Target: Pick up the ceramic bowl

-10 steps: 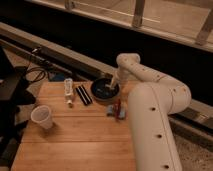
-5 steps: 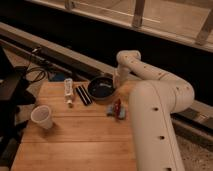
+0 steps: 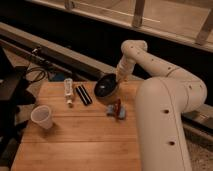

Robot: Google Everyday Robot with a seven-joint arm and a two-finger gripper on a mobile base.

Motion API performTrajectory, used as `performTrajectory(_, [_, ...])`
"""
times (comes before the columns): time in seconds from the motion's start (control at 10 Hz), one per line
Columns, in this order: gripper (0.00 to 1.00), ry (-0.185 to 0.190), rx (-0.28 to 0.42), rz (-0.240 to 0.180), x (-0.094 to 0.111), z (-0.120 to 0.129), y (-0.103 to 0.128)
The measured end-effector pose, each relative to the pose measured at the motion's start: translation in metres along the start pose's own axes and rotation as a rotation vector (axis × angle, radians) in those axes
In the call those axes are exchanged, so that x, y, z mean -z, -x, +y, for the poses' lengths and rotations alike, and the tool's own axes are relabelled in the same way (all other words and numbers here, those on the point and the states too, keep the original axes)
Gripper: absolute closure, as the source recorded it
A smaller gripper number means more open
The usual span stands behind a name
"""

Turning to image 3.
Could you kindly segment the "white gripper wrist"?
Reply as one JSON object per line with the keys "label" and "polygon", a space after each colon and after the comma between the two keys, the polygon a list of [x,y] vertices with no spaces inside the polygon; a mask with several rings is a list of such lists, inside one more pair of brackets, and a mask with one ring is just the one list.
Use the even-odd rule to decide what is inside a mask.
{"label": "white gripper wrist", "polygon": [[134,70],[134,61],[127,57],[122,57],[116,67],[116,83],[123,82]]}

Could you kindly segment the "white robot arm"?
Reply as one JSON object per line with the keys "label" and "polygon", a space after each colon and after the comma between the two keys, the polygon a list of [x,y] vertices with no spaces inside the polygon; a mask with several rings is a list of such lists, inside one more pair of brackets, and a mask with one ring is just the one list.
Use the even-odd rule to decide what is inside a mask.
{"label": "white robot arm", "polygon": [[150,74],[138,86],[135,97],[142,171],[192,171],[181,115],[204,104],[205,83],[184,68],[150,54],[143,40],[126,40],[121,51],[117,82],[130,75],[135,65]]}

